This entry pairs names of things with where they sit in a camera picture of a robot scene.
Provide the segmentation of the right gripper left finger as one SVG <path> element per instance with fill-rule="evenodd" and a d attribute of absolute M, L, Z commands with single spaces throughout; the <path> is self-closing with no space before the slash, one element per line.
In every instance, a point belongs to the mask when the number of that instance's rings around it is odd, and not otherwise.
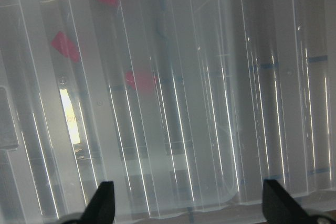
<path fill-rule="evenodd" d="M 101 182 L 83 213 L 64 216 L 59 223 L 113 223 L 115 203 L 113 181 Z"/>

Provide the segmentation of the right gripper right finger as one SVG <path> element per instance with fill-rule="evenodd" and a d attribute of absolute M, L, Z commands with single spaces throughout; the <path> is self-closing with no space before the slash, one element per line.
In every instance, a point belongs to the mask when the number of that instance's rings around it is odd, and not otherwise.
<path fill-rule="evenodd" d="M 262 212 L 268 223 L 331 223 L 331 217 L 304 210 L 274 179 L 265 179 Z"/>

